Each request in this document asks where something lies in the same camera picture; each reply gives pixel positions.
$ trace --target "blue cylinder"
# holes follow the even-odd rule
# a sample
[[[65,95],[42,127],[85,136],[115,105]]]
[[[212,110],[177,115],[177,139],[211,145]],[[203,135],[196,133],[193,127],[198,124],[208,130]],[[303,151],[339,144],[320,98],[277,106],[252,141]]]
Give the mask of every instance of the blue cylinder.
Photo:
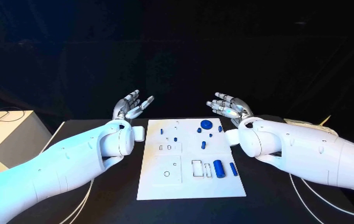
[[[237,170],[235,170],[235,167],[234,167],[234,163],[229,163],[229,166],[231,166],[231,170],[232,170],[234,176],[238,176]]]
[[[209,120],[202,120],[200,121],[200,127],[203,129],[211,129],[212,128],[212,122]]]
[[[216,178],[224,178],[225,171],[224,171],[222,163],[219,160],[213,161],[213,168],[215,168]]]

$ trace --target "table surface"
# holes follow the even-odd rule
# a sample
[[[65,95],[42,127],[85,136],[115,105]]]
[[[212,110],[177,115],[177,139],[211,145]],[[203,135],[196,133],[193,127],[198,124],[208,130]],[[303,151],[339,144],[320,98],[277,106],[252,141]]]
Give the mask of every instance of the table surface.
[[[66,121],[49,145],[104,125],[107,121]],[[147,121],[134,119],[131,125],[147,129]],[[234,129],[229,119],[221,118],[221,123],[224,130]],[[250,158],[239,146],[231,147],[231,151],[247,197],[137,201],[144,142],[135,142],[131,155],[95,178],[75,223],[318,223],[300,203],[289,174]],[[320,221],[325,224],[352,223],[354,216],[323,203],[300,179],[294,176],[293,179],[303,201]],[[328,201],[354,212],[339,188],[315,183],[309,185]],[[43,200],[8,223],[60,223],[82,201],[88,186],[89,183]]]

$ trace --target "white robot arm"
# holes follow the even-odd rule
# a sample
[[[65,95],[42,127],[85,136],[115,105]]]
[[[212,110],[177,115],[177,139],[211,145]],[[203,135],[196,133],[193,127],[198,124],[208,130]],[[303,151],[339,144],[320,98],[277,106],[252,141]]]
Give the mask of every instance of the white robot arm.
[[[225,132],[229,145],[245,154],[310,182],[354,189],[354,143],[333,132],[252,117],[245,103],[215,93],[225,101],[206,102],[232,119],[238,129]]]
[[[153,101],[151,96],[137,106],[137,96],[138,90],[118,101],[104,126],[59,141],[30,161],[0,173],[1,224],[44,198],[88,183],[130,155],[134,141],[144,140],[144,128],[131,127],[127,120]]]

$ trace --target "white board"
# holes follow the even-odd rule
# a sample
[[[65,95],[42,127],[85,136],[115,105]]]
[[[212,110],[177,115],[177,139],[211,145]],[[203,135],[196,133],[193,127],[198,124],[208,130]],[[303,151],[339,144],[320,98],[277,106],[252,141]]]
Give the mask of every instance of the white board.
[[[137,200],[245,196],[239,175],[234,176],[229,167],[234,158],[224,130],[218,132],[219,119],[208,119],[212,128],[198,133],[202,120],[148,120]],[[222,162],[224,178],[216,178],[215,160]]]

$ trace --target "black backdrop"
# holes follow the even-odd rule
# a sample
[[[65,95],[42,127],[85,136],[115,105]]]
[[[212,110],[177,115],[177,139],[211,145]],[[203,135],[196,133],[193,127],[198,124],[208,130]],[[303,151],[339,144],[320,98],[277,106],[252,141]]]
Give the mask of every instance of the black backdrop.
[[[141,117],[212,116],[213,92],[255,114],[351,132],[352,0],[0,0],[0,106],[50,131],[111,116],[135,88]]]

